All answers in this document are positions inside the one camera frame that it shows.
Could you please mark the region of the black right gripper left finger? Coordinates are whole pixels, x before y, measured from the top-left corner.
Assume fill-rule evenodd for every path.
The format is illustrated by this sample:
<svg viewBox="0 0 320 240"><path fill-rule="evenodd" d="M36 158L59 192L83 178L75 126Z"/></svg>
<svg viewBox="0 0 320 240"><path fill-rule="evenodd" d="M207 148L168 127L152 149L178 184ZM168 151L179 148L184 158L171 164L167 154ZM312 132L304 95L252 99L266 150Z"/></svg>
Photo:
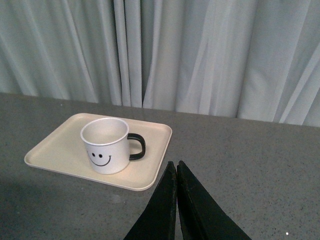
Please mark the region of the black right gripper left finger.
<svg viewBox="0 0 320 240"><path fill-rule="evenodd" d="M126 240L173 240L176 230L177 172L167 163L146 208L125 236Z"/></svg>

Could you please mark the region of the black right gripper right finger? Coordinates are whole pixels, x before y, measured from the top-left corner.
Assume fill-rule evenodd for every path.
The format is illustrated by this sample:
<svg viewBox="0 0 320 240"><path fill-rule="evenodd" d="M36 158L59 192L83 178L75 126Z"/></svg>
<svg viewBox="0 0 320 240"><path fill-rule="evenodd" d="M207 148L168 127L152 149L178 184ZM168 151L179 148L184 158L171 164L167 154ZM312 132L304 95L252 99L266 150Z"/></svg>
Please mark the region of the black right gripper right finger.
<svg viewBox="0 0 320 240"><path fill-rule="evenodd" d="M177 166L177 204L185 240L249 240L220 208L188 166Z"/></svg>

